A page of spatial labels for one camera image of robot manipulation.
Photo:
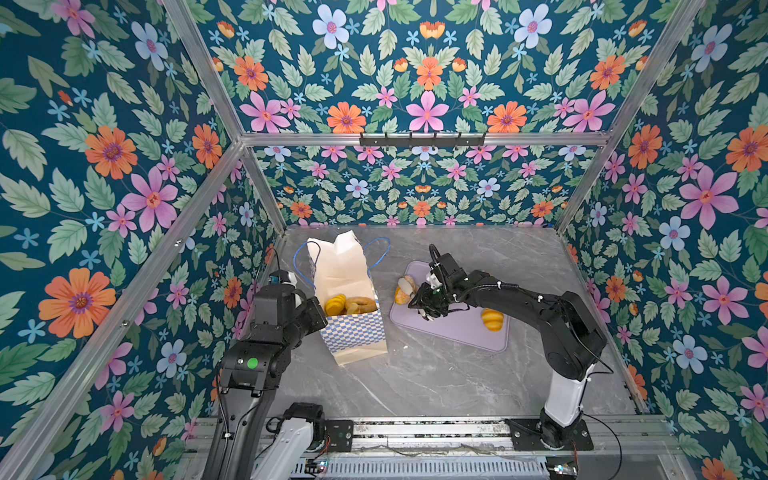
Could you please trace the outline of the yellow oval bread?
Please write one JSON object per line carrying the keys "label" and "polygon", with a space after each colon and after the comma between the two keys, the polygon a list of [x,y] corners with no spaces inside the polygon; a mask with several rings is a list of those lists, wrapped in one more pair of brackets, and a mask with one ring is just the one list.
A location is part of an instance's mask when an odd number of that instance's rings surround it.
{"label": "yellow oval bread", "polygon": [[346,296],[344,294],[338,294],[329,298],[325,303],[324,311],[328,317],[336,317],[344,314],[346,311]]}

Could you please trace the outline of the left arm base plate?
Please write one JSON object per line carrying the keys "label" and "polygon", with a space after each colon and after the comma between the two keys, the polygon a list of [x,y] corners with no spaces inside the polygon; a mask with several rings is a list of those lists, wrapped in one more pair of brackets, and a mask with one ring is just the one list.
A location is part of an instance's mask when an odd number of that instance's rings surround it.
{"label": "left arm base plate", "polygon": [[313,424],[313,440],[309,451],[342,452],[352,450],[355,422],[348,419],[320,420]]}

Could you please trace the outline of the lilac plastic tray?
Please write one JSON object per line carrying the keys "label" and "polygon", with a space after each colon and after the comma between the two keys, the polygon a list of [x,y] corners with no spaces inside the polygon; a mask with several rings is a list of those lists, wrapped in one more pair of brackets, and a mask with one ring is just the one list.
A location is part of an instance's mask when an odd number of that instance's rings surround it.
{"label": "lilac plastic tray", "polygon": [[503,319],[498,332],[489,330],[483,320],[481,308],[457,306],[458,312],[450,313],[434,321],[425,320],[415,309],[393,304],[389,319],[403,329],[413,330],[456,343],[476,347],[494,353],[507,349],[509,317]]}

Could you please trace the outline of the metal tongs white tips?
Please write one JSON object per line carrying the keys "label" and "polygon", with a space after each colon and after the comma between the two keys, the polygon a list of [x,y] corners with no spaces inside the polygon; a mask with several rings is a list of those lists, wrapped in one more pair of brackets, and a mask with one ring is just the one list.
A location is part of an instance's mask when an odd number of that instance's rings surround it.
{"label": "metal tongs white tips", "polygon": [[418,285],[409,275],[398,280],[395,302],[417,311],[428,321],[441,316],[438,291],[427,282]]}

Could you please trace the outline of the sugared round bread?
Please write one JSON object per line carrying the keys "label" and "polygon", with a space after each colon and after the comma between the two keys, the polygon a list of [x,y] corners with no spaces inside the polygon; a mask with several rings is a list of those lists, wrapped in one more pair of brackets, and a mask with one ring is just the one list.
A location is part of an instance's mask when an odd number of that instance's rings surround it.
{"label": "sugared round bread", "polygon": [[414,287],[406,279],[401,278],[398,280],[398,285],[395,291],[394,302],[397,305],[407,305],[414,296]]}

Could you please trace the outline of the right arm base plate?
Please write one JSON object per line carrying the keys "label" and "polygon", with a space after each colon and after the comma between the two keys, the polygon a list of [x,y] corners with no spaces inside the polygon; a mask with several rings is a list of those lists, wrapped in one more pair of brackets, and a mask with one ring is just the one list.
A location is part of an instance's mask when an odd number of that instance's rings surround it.
{"label": "right arm base plate", "polygon": [[564,451],[573,448],[578,451],[594,450],[587,423],[581,417],[568,427],[562,427],[548,418],[507,418],[504,423],[510,429],[510,438],[516,451]]}

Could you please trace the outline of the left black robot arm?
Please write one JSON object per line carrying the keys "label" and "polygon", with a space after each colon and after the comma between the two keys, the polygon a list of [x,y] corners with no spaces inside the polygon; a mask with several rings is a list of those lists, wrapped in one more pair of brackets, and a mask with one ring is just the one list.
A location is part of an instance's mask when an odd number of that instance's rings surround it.
{"label": "left black robot arm", "polygon": [[204,479],[248,479],[291,354],[303,339],[327,326],[319,301],[296,275],[276,270],[253,297],[249,331],[224,354],[217,379],[219,414]]}

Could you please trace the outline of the checkered paper bag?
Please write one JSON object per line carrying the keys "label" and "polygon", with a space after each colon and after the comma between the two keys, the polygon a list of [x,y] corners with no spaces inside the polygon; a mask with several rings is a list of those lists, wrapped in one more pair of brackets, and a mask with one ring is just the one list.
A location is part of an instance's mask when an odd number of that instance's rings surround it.
{"label": "checkered paper bag", "polygon": [[381,305],[371,279],[377,263],[366,258],[372,246],[346,231],[331,242],[306,240],[292,260],[325,314],[327,325],[320,330],[321,338],[340,366],[388,352]]}

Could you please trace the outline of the braided bagel bread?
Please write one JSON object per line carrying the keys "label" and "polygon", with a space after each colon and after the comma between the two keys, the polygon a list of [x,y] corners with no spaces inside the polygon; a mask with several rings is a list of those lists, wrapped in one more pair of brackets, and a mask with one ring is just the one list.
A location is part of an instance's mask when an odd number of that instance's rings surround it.
{"label": "braided bagel bread", "polygon": [[378,310],[377,302],[369,297],[348,297],[346,299],[346,315],[373,313]]}

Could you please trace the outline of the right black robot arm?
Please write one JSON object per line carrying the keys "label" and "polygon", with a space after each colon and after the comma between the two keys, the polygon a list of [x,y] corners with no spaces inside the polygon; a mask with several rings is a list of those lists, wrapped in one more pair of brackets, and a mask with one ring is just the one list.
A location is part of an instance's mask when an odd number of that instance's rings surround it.
{"label": "right black robot arm", "polygon": [[490,309],[535,328],[552,370],[549,393],[531,432],[546,448],[560,450],[578,436],[590,375],[602,362],[607,339],[578,294],[538,293],[481,270],[469,273],[449,253],[429,246],[429,274],[408,307],[427,321],[448,316],[454,304]]}

